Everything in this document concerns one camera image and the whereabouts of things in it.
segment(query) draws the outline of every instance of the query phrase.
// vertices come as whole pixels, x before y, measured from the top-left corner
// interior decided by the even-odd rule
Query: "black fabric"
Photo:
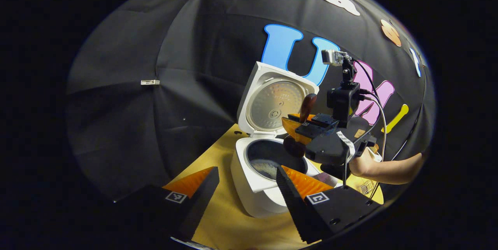
[[[396,159],[422,151],[434,124],[430,72],[421,64],[419,78],[409,52],[384,36],[381,7],[351,1],[360,16],[325,0],[129,0],[85,42],[69,76],[68,131],[83,172],[110,197],[175,177],[237,122],[268,24],[303,33],[288,62],[298,75],[309,72],[316,54],[311,40],[322,37],[369,64],[375,87],[389,80],[395,93],[384,108],[386,121],[404,103],[409,113],[389,133],[385,158],[404,144]],[[329,67],[313,113],[330,113],[324,94],[341,78],[340,69]],[[139,85],[153,79],[160,85]],[[381,128],[379,122],[372,130],[379,144]]]

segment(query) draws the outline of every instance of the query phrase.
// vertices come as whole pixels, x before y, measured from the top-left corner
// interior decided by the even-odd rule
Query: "inner lid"
[[[247,106],[247,121],[260,131],[282,127],[281,117],[298,113],[304,93],[296,83],[281,80],[265,84],[251,96]]]
[[[255,140],[247,146],[245,155],[249,165],[259,175],[271,179],[277,179],[277,169],[280,165],[306,173],[308,165],[302,158],[291,156],[285,151],[283,144],[275,140]]]

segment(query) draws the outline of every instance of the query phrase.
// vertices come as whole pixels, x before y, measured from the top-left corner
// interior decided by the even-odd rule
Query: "human arm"
[[[368,150],[349,162],[351,173],[386,184],[405,184],[415,178],[423,164],[422,154],[418,153],[406,160],[383,161],[377,163]]]

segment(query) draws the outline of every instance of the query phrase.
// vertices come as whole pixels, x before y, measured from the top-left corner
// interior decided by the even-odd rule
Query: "wooden handle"
[[[299,122],[302,124],[308,119],[311,113],[311,108],[316,101],[316,94],[308,94],[304,97],[303,103],[301,104],[301,109],[299,110]]]

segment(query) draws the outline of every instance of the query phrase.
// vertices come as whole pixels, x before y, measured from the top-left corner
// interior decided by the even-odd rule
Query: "yellow table surface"
[[[307,243],[301,241],[289,212],[267,218],[254,218],[245,211],[233,184],[230,163],[235,150],[235,142],[247,135],[246,133],[236,134],[235,131],[241,131],[237,124],[233,125],[172,180],[172,182],[176,181],[207,167],[218,167],[219,185],[201,218],[192,241],[219,250],[246,250],[248,248],[297,250],[308,246]],[[320,170],[319,164],[312,163]],[[375,182],[351,175],[347,179],[347,185],[361,191],[361,185],[372,186]],[[375,192],[373,200],[380,204],[384,203],[380,187]]]

